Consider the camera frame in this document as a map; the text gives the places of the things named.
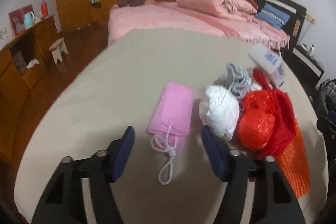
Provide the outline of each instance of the gray cloth item on bed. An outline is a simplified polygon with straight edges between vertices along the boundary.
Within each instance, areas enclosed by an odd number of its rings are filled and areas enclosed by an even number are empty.
[[[234,97],[242,99],[251,89],[251,81],[247,69],[237,67],[233,63],[227,63],[226,68],[227,73],[220,76],[214,82],[214,85],[222,85]]]
[[[124,7],[124,6],[140,6],[144,5],[144,0],[121,0],[118,2],[118,7]]]

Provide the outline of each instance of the blue kettle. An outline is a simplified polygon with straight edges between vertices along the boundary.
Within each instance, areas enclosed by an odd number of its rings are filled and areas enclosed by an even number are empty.
[[[26,30],[34,25],[34,19],[35,19],[35,15],[33,14],[33,12],[28,12],[24,15],[23,22],[25,24]]]

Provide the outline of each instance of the small bottle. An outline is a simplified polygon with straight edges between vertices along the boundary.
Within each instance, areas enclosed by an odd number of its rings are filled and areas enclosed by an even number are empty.
[[[47,3],[45,1],[43,1],[42,4],[41,4],[41,13],[42,13],[43,17],[48,17],[49,16],[48,6],[47,6]]]
[[[311,56],[313,54],[313,51],[314,51],[314,44],[310,46],[308,52],[307,52],[307,55],[308,56]]]

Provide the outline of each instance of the black headboard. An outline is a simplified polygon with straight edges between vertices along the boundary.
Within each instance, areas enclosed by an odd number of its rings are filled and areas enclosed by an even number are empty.
[[[266,3],[290,14],[289,21],[283,26],[283,30],[289,34],[289,50],[292,51],[300,36],[307,9],[291,0],[254,0],[258,4],[258,12]]]

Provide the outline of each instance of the wall socket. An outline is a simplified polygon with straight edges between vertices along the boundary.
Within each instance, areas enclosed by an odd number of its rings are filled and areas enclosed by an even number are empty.
[[[0,36],[6,34],[7,30],[6,30],[6,27],[5,28],[2,28],[0,29]]]
[[[316,18],[313,18],[310,14],[306,13],[306,20],[316,25]]]

